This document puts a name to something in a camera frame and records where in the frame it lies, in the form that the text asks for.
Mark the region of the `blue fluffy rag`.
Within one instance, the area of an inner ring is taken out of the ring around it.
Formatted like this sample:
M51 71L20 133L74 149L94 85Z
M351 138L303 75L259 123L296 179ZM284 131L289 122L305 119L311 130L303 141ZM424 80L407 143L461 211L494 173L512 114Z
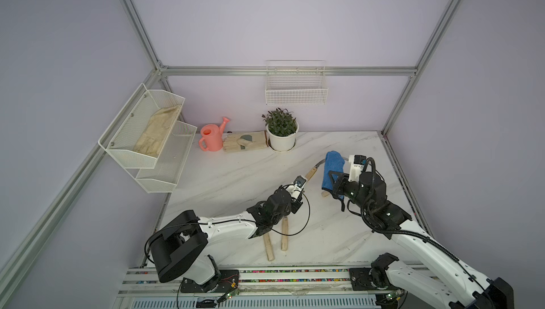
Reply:
M334 183L343 174L344 158L337 151L329 151L324 161L324 173L322 178L322 190L331 197L334 195Z

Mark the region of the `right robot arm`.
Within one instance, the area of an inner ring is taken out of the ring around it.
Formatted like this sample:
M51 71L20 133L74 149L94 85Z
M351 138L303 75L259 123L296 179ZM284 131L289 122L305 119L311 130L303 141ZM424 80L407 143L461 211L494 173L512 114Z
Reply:
M385 183L369 171L356 180L349 174L330 171L330 193L347 210L353 203L360 209L363 222L375 233L400 245L428 270L435 279L413 270L391 253L380 255L365 276L354 276L375 289L403 289L434 308L513 308L514 291L501 278L490 279L461 261L430 237L400 206L390 202Z

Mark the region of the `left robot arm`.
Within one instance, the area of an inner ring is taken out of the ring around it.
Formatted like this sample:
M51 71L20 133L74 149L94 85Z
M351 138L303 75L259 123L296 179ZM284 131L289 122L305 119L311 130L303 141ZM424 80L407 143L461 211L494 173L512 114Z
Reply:
M214 219L186 210L148 238L146 256L155 265L161 283L181 276L199 285L214 283L219 270L210 255L203 255L207 246L268 234L282 219L301 208L304 196L301 187L281 185L267 200L238 215Z

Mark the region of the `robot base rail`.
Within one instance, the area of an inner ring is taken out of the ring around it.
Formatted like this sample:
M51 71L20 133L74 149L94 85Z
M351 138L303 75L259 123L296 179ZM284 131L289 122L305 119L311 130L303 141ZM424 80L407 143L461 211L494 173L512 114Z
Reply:
M130 269L114 308L407 308L402 290L358 290L347 266L246 267L211 293L189 281L161 283L151 268Z

